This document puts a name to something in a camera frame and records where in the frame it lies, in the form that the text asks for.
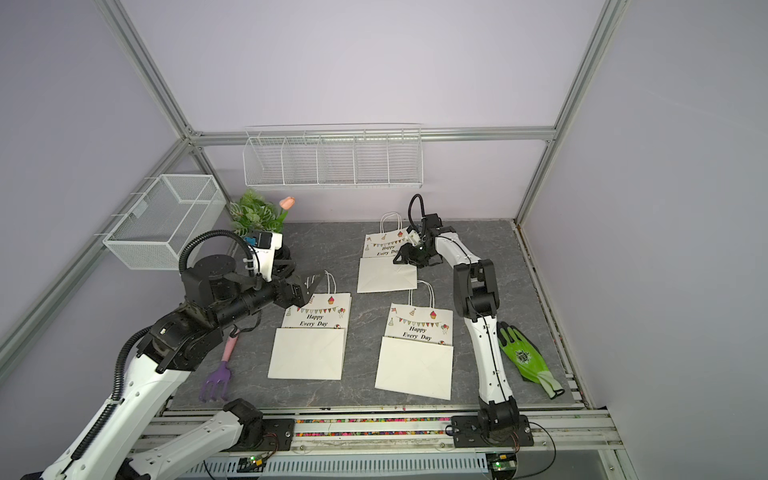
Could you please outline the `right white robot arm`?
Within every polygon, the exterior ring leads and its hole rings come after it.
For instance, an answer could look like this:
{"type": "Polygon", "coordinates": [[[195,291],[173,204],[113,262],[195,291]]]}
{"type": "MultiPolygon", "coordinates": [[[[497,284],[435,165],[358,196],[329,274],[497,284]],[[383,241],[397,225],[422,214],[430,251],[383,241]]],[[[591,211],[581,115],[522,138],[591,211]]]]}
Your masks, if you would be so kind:
{"type": "Polygon", "coordinates": [[[453,275],[454,310],[465,322],[478,373],[478,421],[485,433],[518,427],[520,412],[504,369],[497,332],[500,295],[495,266],[464,245],[456,231],[436,213],[411,222],[409,240],[395,264],[425,268],[447,263],[453,275]]]}

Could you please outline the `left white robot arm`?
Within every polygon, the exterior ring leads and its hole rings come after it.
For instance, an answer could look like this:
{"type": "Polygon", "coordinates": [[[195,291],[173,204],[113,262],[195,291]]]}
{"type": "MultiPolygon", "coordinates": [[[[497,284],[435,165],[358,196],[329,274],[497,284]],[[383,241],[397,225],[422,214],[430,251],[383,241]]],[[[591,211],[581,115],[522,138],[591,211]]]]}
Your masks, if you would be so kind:
{"type": "Polygon", "coordinates": [[[271,280],[236,271],[234,258],[218,254],[179,273],[184,302],[121,348],[110,396],[76,440],[35,479],[173,479],[232,447],[275,447],[263,414],[243,399],[228,402],[200,427],[147,456],[130,452],[166,400],[239,321],[264,307],[308,304],[321,276],[299,276],[287,261],[271,280]]]}

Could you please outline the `white party paper bag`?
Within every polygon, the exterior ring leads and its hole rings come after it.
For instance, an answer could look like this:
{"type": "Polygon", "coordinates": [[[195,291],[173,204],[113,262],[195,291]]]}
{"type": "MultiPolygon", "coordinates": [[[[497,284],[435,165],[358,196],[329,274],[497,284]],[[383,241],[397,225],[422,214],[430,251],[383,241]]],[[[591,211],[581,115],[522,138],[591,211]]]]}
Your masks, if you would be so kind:
{"type": "Polygon", "coordinates": [[[382,337],[375,387],[379,390],[433,399],[451,398],[453,372],[453,312],[435,305],[431,284],[429,303],[390,305],[382,337]]]}

